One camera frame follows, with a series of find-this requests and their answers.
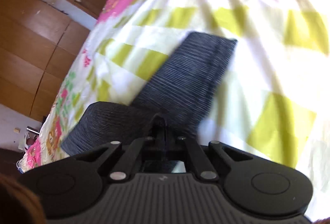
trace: bed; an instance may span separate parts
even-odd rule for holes
[[[108,0],[68,72],[25,172],[68,155],[61,141],[89,104],[129,105],[192,31],[238,43],[198,140],[294,167],[330,202],[329,0]]]

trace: dark ribbed fabric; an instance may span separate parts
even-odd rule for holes
[[[62,143],[69,155],[119,140],[131,143],[146,135],[161,113],[177,135],[196,136],[200,121],[224,75],[236,40],[192,32],[154,74],[131,106],[91,104]]]

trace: silver screw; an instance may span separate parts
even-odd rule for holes
[[[201,172],[201,177],[204,179],[215,179],[217,177],[217,174],[213,171],[204,171]]]
[[[126,178],[126,174],[124,172],[113,172],[110,174],[110,178],[113,180],[123,180]]]

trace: yellow and white bedsheet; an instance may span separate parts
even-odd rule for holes
[[[66,157],[60,142],[89,104],[129,105],[191,31],[235,38],[199,128],[313,182],[307,215],[329,216],[330,0],[109,0],[73,63],[23,171]]]

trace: ribbed gray panel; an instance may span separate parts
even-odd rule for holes
[[[50,224],[308,224],[305,217],[262,220],[241,213],[217,186],[187,174],[136,174],[132,181],[112,184],[92,208]]]

